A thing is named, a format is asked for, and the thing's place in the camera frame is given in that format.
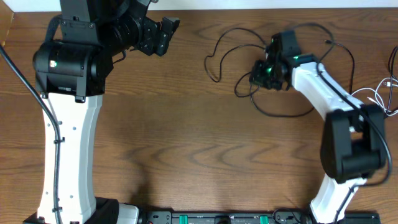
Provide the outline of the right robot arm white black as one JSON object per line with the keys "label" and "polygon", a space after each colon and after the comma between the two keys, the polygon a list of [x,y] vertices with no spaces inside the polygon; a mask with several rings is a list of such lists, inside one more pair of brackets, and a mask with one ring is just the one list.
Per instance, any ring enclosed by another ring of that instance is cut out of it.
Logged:
{"label": "right robot arm white black", "polygon": [[360,188],[377,170],[391,166],[385,140],[384,113],[365,105],[341,87],[320,59],[303,54],[295,32],[279,32],[265,48],[265,59],[255,62],[249,81],[268,90],[294,88],[324,120],[320,160],[325,172],[302,223],[380,223],[371,212],[346,212]]}

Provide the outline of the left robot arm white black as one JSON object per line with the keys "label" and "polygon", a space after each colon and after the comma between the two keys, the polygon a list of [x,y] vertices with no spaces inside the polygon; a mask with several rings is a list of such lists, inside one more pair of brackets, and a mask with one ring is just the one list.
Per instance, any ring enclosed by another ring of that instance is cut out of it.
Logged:
{"label": "left robot arm white black", "polygon": [[33,58],[45,177],[27,223],[145,223],[136,206],[94,194],[96,123],[116,56],[128,50],[163,56],[180,21],[148,18],[149,1],[70,0],[60,7]]}

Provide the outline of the black mounting rail base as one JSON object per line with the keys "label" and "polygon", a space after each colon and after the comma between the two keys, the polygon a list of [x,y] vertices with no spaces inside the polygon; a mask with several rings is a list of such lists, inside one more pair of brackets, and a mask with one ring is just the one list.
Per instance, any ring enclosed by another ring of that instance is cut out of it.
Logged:
{"label": "black mounting rail base", "polygon": [[260,213],[174,212],[147,210],[139,213],[138,224],[312,224],[315,218],[308,211],[279,208]]}

